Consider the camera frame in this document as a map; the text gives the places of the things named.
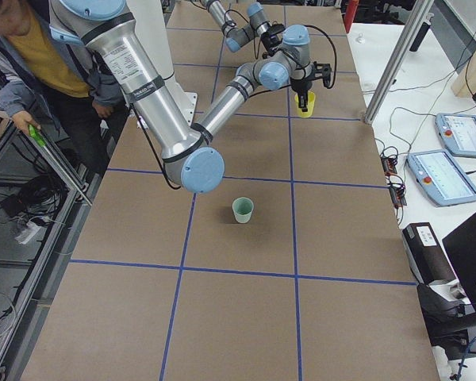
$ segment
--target yellow cup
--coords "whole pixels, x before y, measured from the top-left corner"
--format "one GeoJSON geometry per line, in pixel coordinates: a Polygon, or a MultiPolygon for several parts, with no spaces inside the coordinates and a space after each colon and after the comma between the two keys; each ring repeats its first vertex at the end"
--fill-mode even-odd
{"type": "Polygon", "coordinates": [[[309,99],[307,99],[307,111],[303,111],[298,107],[298,94],[294,95],[294,101],[296,102],[296,112],[299,117],[311,117],[314,111],[314,103],[316,102],[316,95],[309,91],[309,99]]]}

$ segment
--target black box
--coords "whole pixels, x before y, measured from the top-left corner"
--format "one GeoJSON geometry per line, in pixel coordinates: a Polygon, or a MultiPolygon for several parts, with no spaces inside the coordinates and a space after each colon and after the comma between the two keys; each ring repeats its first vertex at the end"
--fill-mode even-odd
{"type": "Polygon", "coordinates": [[[19,213],[26,211],[26,205],[15,194],[10,195],[0,201],[0,207],[9,217],[16,217],[19,213]]]}
{"type": "Polygon", "coordinates": [[[402,230],[409,265],[420,283],[448,283],[455,273],[428,222],[409,224],[402,230]]]}

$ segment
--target white cable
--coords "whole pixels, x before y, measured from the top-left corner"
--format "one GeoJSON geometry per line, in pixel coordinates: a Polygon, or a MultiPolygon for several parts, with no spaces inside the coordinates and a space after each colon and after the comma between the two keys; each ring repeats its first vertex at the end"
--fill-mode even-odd
{"type": "MultiPolygon", "coordinates": [[[[12,315],[13,315],[13,319],[12,319],[12,322],[10,323],[10,325],[4,329],[3,332],[0,333],[0,338],[4,337],[7,333],[9,333],[9,331],[11,331],[14,327],[14,324],[17,320],[17,312],[16,312],[16,307],[14,307],[14,304],[13,304],[13,301],[10,300],[9,296],[7,296],[6,294],[0,292],[0,296],[2,296],[3,298],[5,298],[7,300],[7,302],[10,304],[10,307],[13,311],[12,315]]],[[[1,323],[5,320],[7,320],[8,318],[10,317],[10,314],[4,316],[3,318],[0,319],[0,328],[1,328],[1,323]]]]}

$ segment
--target light green cup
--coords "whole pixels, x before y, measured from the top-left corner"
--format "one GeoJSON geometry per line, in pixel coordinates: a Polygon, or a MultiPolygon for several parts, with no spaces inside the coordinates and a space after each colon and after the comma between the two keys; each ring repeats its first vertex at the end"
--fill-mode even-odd
{"type": "Polygon", "coordinates": [[[254,202],[250,198],[240,197],[232,202],[232,212],[235,215],[236,222],[246,224],[251,219],[254,210],[254,202]]]}

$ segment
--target hand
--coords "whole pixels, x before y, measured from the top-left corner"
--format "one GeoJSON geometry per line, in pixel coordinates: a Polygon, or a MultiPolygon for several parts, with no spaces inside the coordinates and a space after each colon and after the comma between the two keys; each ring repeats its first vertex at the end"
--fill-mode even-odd
{"type": "Polygon", "coordinates": [[[16,128],[20,129],[27,136],[30,136],[29,125],[33,125],[36,129],[40,130],[40,124],[33,119],[28,111],[19,111],[12,118],[16,128]]]}
{"type": "Polygon", "coordinates": [[[92,107],[94,107],[95,111],[97,111],[98,117],[100,117],[101,119],[106,119],[107,117],[110,117],[114,111],[112,106],[99,105],[96,101],[92,102],[92,107]]]}

